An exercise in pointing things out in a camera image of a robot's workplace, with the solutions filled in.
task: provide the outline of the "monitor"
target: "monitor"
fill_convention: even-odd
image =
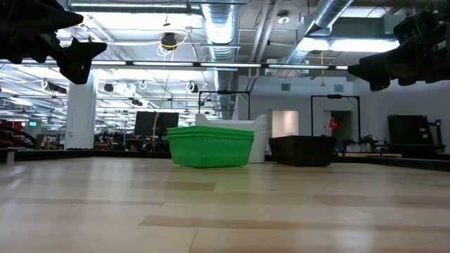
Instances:
[[[155,123],[156,112],[137,112],[134,125],[134,134],[140,136],[152,136],[153,125]],[[155,135],[159,135],[159,128],[162,128],[162,135],[167,135],[167,129],[178,127],[179,113],[160,112],[156,122]]]

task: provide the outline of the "yellow cable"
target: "yellow cable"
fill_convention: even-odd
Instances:
[[[321,52],[321,64],[323,65],[323,51]],[[321,86],[326,86],[325,82],[323,81],[324,74],[325,74],[325,70],[322,70],[322,84],[321,84]]]

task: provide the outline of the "black plastic bin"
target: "black plastic bin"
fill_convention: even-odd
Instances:
[[[269,139],[272,160],[293,166],[327,166],[333,161],[332,137],[284,136]]]

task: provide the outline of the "white column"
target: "white column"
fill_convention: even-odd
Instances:
[[[89,75],[86,84],[70,83],[64,149],[93,148],[98,80]]]

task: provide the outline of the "wooden floor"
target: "wooden floor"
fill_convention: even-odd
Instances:
[[[450,252],[450,173],[20,162],[0,167],[0,252]]]

